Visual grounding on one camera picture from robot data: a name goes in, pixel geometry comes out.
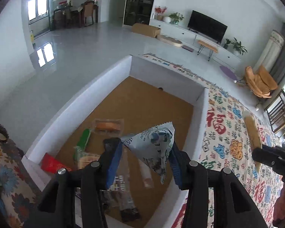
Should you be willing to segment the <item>potted green plant left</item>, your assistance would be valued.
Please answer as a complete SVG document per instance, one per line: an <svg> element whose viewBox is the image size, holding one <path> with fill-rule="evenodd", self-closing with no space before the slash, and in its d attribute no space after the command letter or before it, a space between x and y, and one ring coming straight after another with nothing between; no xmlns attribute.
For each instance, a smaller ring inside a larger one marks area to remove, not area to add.
<svg viewBox="0 0 285 228"><path fill-rule="evenodd" d="M171 13L169 15L170 19L171 19L171 23L174 25L178 25L180 21L182 21L184 19L183 15L175 12L175 13Z"/></svg>

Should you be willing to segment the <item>yellow green snack packet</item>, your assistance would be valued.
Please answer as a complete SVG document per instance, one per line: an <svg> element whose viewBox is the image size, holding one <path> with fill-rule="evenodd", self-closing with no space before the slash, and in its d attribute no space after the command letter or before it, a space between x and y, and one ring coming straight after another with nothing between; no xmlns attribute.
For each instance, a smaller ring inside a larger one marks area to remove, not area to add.
<svg viewBox="0 0 285 228"><path fill-rule="evenodd" d="M83 169L88 164L98 161L100 155L89 153L86 151L86 147L88 145L88 141L91 135L90 129L85 129L77 142L77 145L74 147L73 159L74 163L77 166L77 169Z"/></svg>

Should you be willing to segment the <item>potted green plant right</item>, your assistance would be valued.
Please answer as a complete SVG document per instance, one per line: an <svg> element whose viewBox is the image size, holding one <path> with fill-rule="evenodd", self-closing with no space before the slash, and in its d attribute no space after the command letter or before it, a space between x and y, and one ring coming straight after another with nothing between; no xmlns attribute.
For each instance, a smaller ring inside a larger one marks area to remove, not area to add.
<svg viewBox="0 0 285 228"><path fill-rule="evenodd" d="M238 41L236 38L234 38L231 44L233 45L234 54L244 55L248 52L247 49L242 45L241 41Z"/></svg>

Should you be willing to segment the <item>dark red sausage stick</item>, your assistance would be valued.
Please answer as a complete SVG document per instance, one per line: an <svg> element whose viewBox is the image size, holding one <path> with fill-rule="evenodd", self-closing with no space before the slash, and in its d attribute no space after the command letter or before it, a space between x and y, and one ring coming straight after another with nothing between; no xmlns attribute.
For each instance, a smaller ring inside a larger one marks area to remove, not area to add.
<svg viewBox="0 0 285 228"><path fill-rule="evenodd" d="M145 186L145 188L150 189L154 187L152 175L150 168L141 160L138 160L140 172L142 175L142 181Z"/></svg>

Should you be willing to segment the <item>covered standing air conditioner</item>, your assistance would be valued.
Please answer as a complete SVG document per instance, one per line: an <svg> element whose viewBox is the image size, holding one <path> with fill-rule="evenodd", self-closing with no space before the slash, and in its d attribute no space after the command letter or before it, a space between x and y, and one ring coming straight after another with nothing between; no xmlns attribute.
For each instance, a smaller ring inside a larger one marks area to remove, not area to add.
<svg viewBox="0 0 285 228"><path fill-rule="evenodd" d="M267 71L270 71L276 62L285 43L284 37L276 30L272 30L269 41L266 44L263 52L253 71L256 72L262 65Z"/></svg>

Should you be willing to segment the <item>black flat television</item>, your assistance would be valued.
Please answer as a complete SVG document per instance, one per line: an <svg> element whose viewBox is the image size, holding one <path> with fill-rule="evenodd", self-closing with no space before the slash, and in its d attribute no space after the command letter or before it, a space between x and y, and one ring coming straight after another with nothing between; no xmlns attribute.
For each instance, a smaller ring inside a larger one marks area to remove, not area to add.
<svg viewBox="0 0 285 228"><path fill-rule="evenodd" d="M195 10L191 13L188 28L210 37L217 43L221 43L227 30L225 24Z"/></svg>

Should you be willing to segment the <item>dark glass display cabinet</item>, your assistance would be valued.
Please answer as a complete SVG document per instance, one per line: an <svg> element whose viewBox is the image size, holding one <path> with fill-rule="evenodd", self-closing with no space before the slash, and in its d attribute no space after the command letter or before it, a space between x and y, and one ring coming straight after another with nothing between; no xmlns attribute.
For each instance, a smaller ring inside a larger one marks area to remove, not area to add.
<svg viewBox="0 0 285 228"><path fill-rule="evenodd" d="M149 24L154 0L126 0L123 24Z"/></svg>

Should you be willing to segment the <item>red flower vase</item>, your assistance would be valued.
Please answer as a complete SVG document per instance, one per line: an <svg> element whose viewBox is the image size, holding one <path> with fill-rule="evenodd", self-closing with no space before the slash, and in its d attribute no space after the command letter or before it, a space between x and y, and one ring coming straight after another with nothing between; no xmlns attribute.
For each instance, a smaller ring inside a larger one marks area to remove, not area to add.
<svg viewBox="0 0 285 228"><path fill-rule="evenodd" d="M162 21L164 18L164 13L166 12L167 7L157 6L154 8L155 16L154 19Z"/></svg>

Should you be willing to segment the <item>white tv cabinet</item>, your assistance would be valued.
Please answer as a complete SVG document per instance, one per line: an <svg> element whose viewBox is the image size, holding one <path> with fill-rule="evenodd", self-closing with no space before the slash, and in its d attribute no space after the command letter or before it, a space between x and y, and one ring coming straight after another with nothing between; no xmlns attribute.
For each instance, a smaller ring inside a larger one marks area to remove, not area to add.
<svg viewBox="0 0 285 228"><path fill-rule="evenodd" d="M199 49L200 45L197 43L198 40L202 40L218 49L217 54L213 54L211 60L214 60L220 64L226 65L228 67L233 68L234 70L240 66L241 60L233 53L223 48L220 44L213 42L212 40L200 35L199 33L195 33L190 30L186 30L180 26L176 26L174 24L169 24L163 21L158 21L155 19L151 19L149 25L155 26L161 29L161 33L163 35L172 37L174 39L180 40L185 45L192 47L193 49ZM208 57L209 50L204 48L201 52Z"/></svg>

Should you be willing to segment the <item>dining table with chairs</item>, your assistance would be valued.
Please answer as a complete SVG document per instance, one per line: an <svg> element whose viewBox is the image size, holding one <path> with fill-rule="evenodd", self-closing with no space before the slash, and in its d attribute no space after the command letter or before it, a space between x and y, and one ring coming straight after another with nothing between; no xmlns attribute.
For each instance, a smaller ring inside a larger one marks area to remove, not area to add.
<svg viewBox="0 0 285 228"><path fill-rule="evenodd" d="M51 12L50 30L92 26L98 23L98 14L99 6L95 2L86 1L79 7L62 4Z"/></svg>

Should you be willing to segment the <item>potted green plant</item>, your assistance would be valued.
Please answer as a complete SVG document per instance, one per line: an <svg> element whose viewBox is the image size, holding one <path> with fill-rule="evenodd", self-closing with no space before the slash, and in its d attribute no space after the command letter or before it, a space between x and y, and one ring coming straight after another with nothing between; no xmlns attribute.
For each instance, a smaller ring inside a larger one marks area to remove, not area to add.
<svg viewBox="0 0 285 228"><path fill-rule="evenodd" d="M182 21L184 19L183 15L175 12L175 13L171 13L169 15L170 19L171 19L171 23L174 25L178 25L180 21Z"/></svg>
<svg viewBox="0 0 285 228"><path fill-rule="evenodd" d="M248 52L247 49L242 45L241 41L238 41L236 38L234 38L231 44L233 45L234 54L244 55Z"/></svg>

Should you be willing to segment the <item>white cardboard box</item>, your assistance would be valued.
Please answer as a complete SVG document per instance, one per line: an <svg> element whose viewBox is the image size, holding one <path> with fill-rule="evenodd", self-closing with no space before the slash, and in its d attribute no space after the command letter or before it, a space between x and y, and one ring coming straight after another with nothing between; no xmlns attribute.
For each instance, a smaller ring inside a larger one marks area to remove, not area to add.
<svg viewBox="0 0 285 228"><path fill-rule="evenodd" d="M125 227L104 214L101 195L124 176L128 197L148 173L166 185L144 199L147 227L171 227L188 193L187 167L201 153L208 89L179 66L126 56L78 91L52 118L22 163L42 191L25 227L74 227L81 187L83 227Z"/></svg>

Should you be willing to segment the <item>packaged milk toast bread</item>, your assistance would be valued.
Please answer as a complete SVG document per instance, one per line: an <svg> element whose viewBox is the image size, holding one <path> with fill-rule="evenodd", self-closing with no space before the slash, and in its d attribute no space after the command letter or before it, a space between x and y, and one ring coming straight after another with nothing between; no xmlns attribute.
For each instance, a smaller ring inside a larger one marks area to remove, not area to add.
<svg viewBox="0 0 285 228"><path fill-rule="evenodd" d="M121 160L119 162L117 172L113 184L108 190L127 190L130 192L130 170L127 159L127 150L123 148Z"/></svg>

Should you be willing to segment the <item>wooden bench stool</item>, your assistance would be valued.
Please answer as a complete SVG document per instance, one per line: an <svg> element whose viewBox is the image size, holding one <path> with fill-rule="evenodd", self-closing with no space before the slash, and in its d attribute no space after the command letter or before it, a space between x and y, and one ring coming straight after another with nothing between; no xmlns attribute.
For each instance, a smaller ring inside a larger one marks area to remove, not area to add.
<svg viewBox="0 0 285 228"><path fill-rule="evenodd" d="M208 61L211 60L213 54L217 54L218 53L218 49L202 40L198 40L197 43L200 45L199 49L198 49L198 53L197 55L200 55L201 52L204 50L204 48L207 48L209 50L209 55L208 55Z"/></svg>

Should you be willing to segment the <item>clear plastic snack pack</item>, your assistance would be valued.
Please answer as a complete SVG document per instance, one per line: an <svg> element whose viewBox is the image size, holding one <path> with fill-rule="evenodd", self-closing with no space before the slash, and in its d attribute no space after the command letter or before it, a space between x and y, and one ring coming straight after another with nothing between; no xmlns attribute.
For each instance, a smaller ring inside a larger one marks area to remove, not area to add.
<svg viewBox="0 0 285 228"><path fill-rule="evenodd" d="M244 111L242 117L244 119L247 135L249 137L251 153L253 153L256 148L262 148L261 139L258 135L258 129L255 120L249 111Z"/></svg>

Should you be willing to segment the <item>round wooden cat scratcher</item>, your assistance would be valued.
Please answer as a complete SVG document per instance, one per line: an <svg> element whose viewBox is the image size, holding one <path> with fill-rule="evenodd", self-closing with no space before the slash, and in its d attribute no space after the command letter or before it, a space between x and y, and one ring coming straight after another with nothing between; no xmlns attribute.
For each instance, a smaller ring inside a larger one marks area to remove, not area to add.
<svg viewBox="0 0 285 228"><path fill-rule="evenodd" d="M174 38L169 37L169 36L157 35L156 38L161 42L173 45L175 47L182 47L183 46L183 43L180 40L174 39Z"/></svg>

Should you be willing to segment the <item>orange sausage snack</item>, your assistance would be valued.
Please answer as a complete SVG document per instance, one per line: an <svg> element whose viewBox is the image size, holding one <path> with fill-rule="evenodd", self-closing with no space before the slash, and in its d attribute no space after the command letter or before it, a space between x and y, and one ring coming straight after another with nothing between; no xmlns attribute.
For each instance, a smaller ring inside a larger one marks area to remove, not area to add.
<svg viewBox="0 0 285 228"><path fill-rule="evenodd" d="M124 120L95 119L92 122L92 131L100 135L120 136L124 131Z"/></svg>

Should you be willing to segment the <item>red snack packet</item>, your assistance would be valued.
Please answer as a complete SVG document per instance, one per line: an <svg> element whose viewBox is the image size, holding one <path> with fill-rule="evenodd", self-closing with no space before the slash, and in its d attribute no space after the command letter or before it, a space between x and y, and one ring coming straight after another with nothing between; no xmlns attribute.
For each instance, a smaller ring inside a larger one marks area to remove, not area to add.
<svg viewBox="0 0 285 228"><path fill-rule="evenodd" d="M43 171L49 172L49 173L57 173L59 169L65 168L68 171L72 171L71 168L63 165L60 161L56 160L54 157L52 157L50 154L45 153L41 160L41 169Z"/></svg>

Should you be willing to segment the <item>long black clear snack pack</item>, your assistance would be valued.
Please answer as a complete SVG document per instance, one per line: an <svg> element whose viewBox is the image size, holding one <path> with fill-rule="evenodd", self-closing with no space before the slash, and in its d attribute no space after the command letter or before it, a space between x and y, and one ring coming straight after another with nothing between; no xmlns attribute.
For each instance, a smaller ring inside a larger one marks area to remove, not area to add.
<svg viewBox="0 0 285 228"><path fill-rule="evenodd" d="M139 220L141 218L131 193L127 190L110 189L104 191L103 207L107 214L110 214L123 223Z"/></svg>

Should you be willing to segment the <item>dark wooden chair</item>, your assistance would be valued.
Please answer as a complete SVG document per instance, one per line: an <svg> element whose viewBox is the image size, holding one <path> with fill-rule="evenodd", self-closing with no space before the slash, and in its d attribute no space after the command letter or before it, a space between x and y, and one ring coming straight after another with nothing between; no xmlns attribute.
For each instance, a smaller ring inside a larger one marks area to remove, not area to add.
<svg viewBox="0 0 285 228"><path fill-rule="evenodd" d="M281 90L279 95L267 109L269 123L274 134L285 131L285 91Z"/></svg>

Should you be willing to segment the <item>purple floor mat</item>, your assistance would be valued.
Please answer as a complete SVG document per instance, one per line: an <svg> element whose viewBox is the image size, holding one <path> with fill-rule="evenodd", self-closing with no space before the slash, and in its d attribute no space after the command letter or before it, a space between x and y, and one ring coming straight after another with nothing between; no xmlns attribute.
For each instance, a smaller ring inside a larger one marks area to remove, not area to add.
<svg viewBox="0 0 285 228"><path fill-rule="evenodd" d="M230 79L236 83L238 81L237 76L228 68L223 65L220 66L220 70Z"/></svg>

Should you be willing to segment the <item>blue white snack bag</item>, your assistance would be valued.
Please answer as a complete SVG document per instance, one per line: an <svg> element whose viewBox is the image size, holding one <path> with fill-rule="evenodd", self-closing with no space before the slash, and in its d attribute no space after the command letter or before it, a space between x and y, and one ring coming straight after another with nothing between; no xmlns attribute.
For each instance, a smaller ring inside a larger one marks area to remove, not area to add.
<svg viewBox="0 0 285 228"><path fill-rule="evenodd" d="M167 160L174 143L175 128L172 122L151 127L138 134L129 134L121 138L125 145L138 159L165 181Z"/></svg>

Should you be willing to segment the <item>brown cardboard box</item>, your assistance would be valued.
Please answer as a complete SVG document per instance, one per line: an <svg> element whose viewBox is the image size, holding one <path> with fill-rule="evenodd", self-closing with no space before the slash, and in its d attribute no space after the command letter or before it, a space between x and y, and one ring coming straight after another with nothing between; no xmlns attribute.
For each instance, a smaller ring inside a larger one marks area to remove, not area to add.
<svg viewBox="0 0 285 228"><path fill-rule="evenodd" d="M158 27L141 24L141 23L135 23L132 26L132 32L138 33L140 35L149 36L151 38L156 38L157 35L161 34L161 29Z"/></svg>

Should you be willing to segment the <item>orange lounge chair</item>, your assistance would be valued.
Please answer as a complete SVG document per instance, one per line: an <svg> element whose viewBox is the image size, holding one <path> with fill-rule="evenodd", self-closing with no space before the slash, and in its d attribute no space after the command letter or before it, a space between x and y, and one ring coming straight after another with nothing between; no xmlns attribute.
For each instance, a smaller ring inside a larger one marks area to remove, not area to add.
<svg viewBox="0 0 285 228"><path fill-rule="evenodd" d="M271 92L278 88L278 84L269 72L260 65L254 73L250 66L245 68L244 80L251 91L259 98L271 98Z"/></svg>

